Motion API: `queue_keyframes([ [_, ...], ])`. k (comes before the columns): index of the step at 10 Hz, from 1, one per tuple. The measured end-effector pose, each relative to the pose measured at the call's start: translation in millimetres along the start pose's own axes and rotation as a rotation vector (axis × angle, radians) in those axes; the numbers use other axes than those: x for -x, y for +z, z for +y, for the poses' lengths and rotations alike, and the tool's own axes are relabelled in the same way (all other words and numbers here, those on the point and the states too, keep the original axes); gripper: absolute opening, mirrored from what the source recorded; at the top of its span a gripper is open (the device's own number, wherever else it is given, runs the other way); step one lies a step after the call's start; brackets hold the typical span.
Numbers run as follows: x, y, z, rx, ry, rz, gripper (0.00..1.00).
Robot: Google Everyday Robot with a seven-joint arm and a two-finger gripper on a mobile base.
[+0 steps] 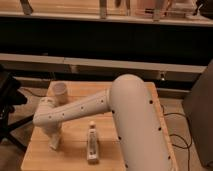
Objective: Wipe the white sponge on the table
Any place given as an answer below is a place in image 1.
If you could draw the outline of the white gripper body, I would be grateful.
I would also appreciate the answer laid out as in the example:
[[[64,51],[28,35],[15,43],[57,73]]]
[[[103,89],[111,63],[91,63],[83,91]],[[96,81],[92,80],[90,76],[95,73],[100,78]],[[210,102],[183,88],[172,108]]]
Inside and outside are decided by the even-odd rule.
[[[62,124],[49,124],[43,128],[44,133],[49,137],[51,146],[58,146],[61,139]]]

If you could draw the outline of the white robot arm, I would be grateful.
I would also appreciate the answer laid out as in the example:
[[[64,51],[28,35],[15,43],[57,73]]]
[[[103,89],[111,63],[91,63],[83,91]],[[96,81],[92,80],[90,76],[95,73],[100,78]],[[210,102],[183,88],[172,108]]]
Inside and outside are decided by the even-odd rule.
[[[60,107],[44,97],[33,123],[46,127],[107,112],[113,116],[126,171],[173,171],[154,101],[138,76],[121,75],[109,88]]]

